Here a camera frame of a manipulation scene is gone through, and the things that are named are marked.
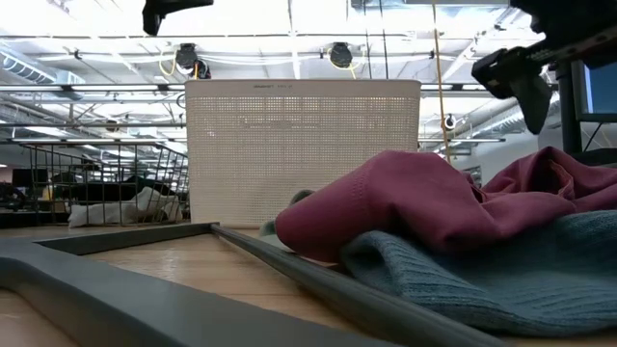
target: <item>ceiling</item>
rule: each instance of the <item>ceiling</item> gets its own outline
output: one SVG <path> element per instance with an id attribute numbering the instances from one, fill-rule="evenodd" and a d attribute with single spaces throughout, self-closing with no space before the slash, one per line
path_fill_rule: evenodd
<path id="1" fill-rule="evenodd" d="M 70 71 L 86 84 L 183 83 L 190 76 L 172 70 L 181 43 L 197 45 L 213 79 L 346 78 L 350 70 L 328 59 L 334 42 L 348 43 L 359 79 L 415 79 L 437 83 L 433 11 L 426 0 L 216 0 L 210 7 L 172 13 L 159 36 L 142 30 L 137 0 L 20 0 L 0 11 L 0 49 L 20 52 L 43 67 Z M 530 17 L 508 9 L 508 1 L 438 1 L 440 63 L 445 84 L 475 84 L 473 62 L 503 47 L 541 40 L 528 29 Z M 5 73 L 0 83 L 26 84 Z M 82 122 L 176 121 L 183 110 L 155 93 L 86 93 L 70 101 L 49 93 L 12 93 L 23 102 Z M 443 108 L 460 120 L 459 133 L 514 106 L 487 93 L 448 93 Z M 95 102 L 116 97 L 141 102 Z M 420 136 L 437 136 L 441 105 L 435 93 L 420 103 Z M 183 138 L 184 129 L 159 128 L 158 136 Z M 99 137 L 134 137 L 126 132 Z"/>

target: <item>computer screen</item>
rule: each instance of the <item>computer screen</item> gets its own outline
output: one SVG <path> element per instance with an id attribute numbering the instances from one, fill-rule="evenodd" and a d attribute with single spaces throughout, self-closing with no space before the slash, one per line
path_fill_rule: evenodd
<path id="1" fill-rule="evenodd" d="M 583 84 L 584 113 L 617 115 L 617 63 L 595 69 L 583 67 Z"/>
<path id="2" fill-rule="evenodd" d="M 13 186 L 44 187 L 47 185 L 48 173 L 45 169 L 13 169 Z"/>

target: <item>pink cloth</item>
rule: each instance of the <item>pink cloth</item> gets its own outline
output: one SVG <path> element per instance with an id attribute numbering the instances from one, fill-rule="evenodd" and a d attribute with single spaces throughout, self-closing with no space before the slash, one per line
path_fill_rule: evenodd
<path id="1" fill-rule="evenodd" d="M 617 208 L 617 170 L 592 168 L 548 147 L 519 159 L 483 189 L 434 153 L 385 151 L 276 219 L 290 249 L 338 261 L 363 232 L 407 230 L 438 252 L 471 250 L 564 215 Z"/>

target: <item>perforated basket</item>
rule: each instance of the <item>perforated basket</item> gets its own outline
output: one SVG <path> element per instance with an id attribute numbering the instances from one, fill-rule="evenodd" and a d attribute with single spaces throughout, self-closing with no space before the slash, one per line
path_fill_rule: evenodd
<path id="1" fill-rule="evenodd" d="M 384 149 L 417 149 L 420 84 L 186 84 L 191 219 L 256 227 Z"/>

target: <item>yellow cable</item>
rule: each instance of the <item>yellow cable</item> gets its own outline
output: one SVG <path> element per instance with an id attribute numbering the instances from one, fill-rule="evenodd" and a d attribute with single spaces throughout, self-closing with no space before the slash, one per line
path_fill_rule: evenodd
<path id="1" fill-rule="evenodd" d="M 163 58 L 163 51 L 161 51 L 161 56 L 160 56 L 161 59 L 159 59 L 159 61 L 158 61 L 158 68 L 161 69 L 161 72 L 163 72 L 163 74 L 165 74 L 167 76 L 171 76 L 171 75 L 174 74 L 174 72 L 175 72 L 175 54 L 176 53 L 177 53 L 177 50 L 174 51 L 174 61 L 172 62 L 172 72 L 167 72 L 163 68 L 163 60 L 162 60 L 162 58 Z"/>
<path id="2" fill-rule="evenodd" d="M 447 130 L 445 129 L 445 112 L 443 111 L 443 88 L 442 88 L 442 62 L 440 60 L 440 40 L 439 32 L 437 30 L 437 0 L 433 0 L 433 22 L 435 23 L 435 53 L 437 59 L 437 78 L 440 91 L 440 107 L 442 110 L 442 133 L 443 133 L 443 145 L 445 146 L 445 159 L 449 164 L 452 163 L 450 159 L 450 146 L 447 141 Z"/>

